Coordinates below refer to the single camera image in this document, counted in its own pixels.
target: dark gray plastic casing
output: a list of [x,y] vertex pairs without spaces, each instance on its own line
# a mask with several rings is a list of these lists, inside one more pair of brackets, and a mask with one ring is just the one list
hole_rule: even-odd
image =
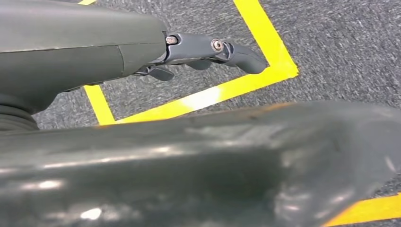
[[166,51],[151,15],[46,0],[0,1],[0,105],[30,114],[60,92],[128,76]]

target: yellow square outline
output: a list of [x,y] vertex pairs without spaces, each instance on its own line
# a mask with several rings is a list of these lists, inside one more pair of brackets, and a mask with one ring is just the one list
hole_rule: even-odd
[[174,118],[271,84],[297,76],[298,69],[258,0],[234,0],[238,11],[270,66],[260,74],[248,74],[215,87],[115,121],[99,86],[85,91],[100,125]]

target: metal screw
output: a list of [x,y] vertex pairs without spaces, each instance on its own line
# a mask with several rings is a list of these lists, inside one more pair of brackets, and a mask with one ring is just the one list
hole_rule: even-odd
[[219,39],[212,40],[212,49],[216,52],[221,52],[224,49],[223,42]]
[[173,44],[178,43],[178,39],[175,36],[167,36],[166,37],[166,43],[169,44],[169,45],[173,45]]

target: yellow floor marking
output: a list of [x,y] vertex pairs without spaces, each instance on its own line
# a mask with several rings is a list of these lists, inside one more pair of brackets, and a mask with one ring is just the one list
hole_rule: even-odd
[[248,74],[117,121],[154,121],[177,117],[295,77],[298,69],[258,0],[234,0],[245,23],[270,66],[258,75]]
[[84,86],[84,89],[100,125],[115,124],[112,111],[99,85]]
[[95,1],[96,0],[82,0],[78,4],[79,5],[90,5],[90,4],[94,3]]
[[357,202],[325,227],[401,218],[401,194]]

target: robotic hand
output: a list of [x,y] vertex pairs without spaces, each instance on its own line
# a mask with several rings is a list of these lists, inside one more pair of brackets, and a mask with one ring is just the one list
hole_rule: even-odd
[[42,0],[2,0],[0,9],[0,126],[31,125],[27,116],[84,85],[129,75],[172,79],[163,65],[218,63],[252,74],[267,67],[247,47],[168,33],[151,15]]
[[196,70],[206,70],[212,63],[218,63],[239,67],[250,74],[261,73],[267,67],[266,62],[251,49],[206,35],[169,33],[166,45],[165,54],[133,75],[151,75],[158,80],[171,80],[174,73],[160,65],[186,64]]

